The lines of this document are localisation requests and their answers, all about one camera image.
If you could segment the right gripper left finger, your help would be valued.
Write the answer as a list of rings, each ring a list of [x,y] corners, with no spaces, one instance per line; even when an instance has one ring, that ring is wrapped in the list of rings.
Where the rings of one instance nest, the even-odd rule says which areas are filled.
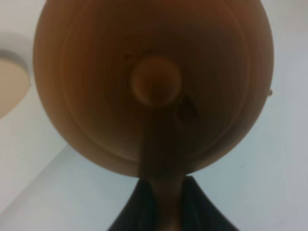
[[[110,231],[162,231],[164,224],[158,199],[163,184],[139,180],[127,204],[108,230]]]

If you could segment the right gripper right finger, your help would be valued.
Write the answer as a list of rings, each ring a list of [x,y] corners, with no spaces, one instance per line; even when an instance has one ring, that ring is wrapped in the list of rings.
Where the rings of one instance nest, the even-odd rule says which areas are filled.
[[[192,176],[184,179],[181,201],[183,231],[236,231],[237,228],[212,204]]]

